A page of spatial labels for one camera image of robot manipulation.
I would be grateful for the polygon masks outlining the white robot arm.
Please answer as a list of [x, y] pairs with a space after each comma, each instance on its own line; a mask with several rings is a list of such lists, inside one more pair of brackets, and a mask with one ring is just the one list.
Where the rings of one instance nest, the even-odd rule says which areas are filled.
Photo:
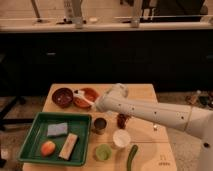
[[190, 105], [149, 102], [128, 98], [124, 84], [114, 84], [95, 101], [99, 112], [131, 115], [188, 133], [201, 140], [197, 171], [213, 171], [213, 110]]

